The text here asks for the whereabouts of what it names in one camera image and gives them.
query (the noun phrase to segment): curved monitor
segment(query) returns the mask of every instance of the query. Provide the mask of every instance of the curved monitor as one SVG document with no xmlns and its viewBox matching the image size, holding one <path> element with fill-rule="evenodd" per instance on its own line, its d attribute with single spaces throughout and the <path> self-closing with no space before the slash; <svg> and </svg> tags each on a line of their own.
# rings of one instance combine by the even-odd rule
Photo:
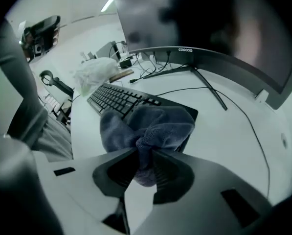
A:
<svg viewBox="0 0 292 235">
<path fill-rule="evenodd" d="M 292 91 L 292 32 L 268 0 L 115 0 L 130 53 L 193 64 L 277 109 Z M 182 49 L 188 49 L 184 55 Z"/>
</svg>

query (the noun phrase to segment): desk surface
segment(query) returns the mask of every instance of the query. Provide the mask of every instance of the desk surface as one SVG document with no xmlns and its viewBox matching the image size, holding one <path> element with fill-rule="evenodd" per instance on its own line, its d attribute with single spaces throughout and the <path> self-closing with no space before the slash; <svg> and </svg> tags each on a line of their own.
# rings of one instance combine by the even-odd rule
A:
<svg viewBox="0 0 292 235">
<path fill-rule="evenodd" d="M 145 69 L 152 67 L 149 61 L 140 63 Z M 149 94 L 204 86 L 189 71 L 130 84 L 129 80 L 139 78 L 141 72 L 136 66 L 132 69 L 134 74 L 121 79 L 123 86 Z M 207 71 L 202 70 L 201 73 L 216 90 L 235 101 L 250 118 L 270 165 L 269 201 L 278 203 L 289 194 L 291 177 L 292 153 L 283 146 L 281 138 L 282 135 L 289 137 L 286 123 L 268 105 L 256 104 L 253 95 L 240 85 Z M 105 153 L 99 132 L 100 116 L 86 102 L 88 96 L 78 97 L 72 105 L 71 136 L 75 159 Z M 206 89 L 173 92 L 161 97 L 199 111 L 196 128 L 184 150 L 185 154 L 227 167 L 266 196 L 268 171 L 262 151 L 247 118 L 234 104 L 222 96 L 228 107 L 225 111 Z"/>
</svg>

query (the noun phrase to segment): white plastic bag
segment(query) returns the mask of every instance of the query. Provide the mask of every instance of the white plastic bag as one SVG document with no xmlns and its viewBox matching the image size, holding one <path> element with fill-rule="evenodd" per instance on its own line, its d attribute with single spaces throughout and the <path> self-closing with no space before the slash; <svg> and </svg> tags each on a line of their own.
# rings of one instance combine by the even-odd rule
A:
<svg viewBox="0 0 292 235">
<path fill-rule="evenodd" d="M 117 62 L 112 58 L 101 57 L 83 63 L 84 68 L 74 75 L 77 91 L 85 96 L 118 74 Z"/>
</svg>

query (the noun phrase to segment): gray cloth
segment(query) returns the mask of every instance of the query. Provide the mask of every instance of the gray cloth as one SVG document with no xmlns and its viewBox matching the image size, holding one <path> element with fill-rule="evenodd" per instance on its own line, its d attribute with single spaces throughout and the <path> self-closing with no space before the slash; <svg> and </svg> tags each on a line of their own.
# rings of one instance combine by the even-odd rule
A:
<svg viewBox="0 0 292 235">
<path fill-rule="evenodd" d="M 40 104 L 33 73 L 6 20 L 0 26 L 0 67 L 23 97 L 8 134 L 32 150 L 44 152 L 49 162 L 73 159 L 70 133 L 65 126 L 50 118 Z"/>
<path fill-rule="evenodd" d="M 48 117 L 32 150 L 45 153 L 49 162 L 72 160 L 71 135 L 60 122 Z"/>
<path fill-rule="evenodd" d="M 156 183 L 151 149 L 175 151 L 192 133 L 195 122 L 182 107 L 139 106 L 125 123 L 115 111 L 100 120 L 102 144 L 107 152 L 137 147 L 139 169 L 135 180 L 145 187 Z"/>
<path fill-rule="evenodd" d="M 6 20 L 0 26 L 0 67 L 12 86 L 23 97 L 8 134 L 25 142 L 31 148 L 47 120 L 48 112 L 38 100 L 33 73 L 19 40 Z"/>
</svg>

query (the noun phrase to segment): ceiling light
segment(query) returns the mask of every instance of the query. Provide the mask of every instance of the ceiling light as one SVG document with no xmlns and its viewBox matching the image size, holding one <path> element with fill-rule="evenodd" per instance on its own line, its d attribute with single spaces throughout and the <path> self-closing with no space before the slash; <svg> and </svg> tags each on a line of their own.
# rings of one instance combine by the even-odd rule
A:
<svg viewBox="0 0 292 235">
<path fill-rule="evenodd" d="M 105 4 L 105 6 L 103 6 L 101 12 L 105 12 L 113 1 L 114 0 L 108 0 L 107 3 Z"/>
</svg>

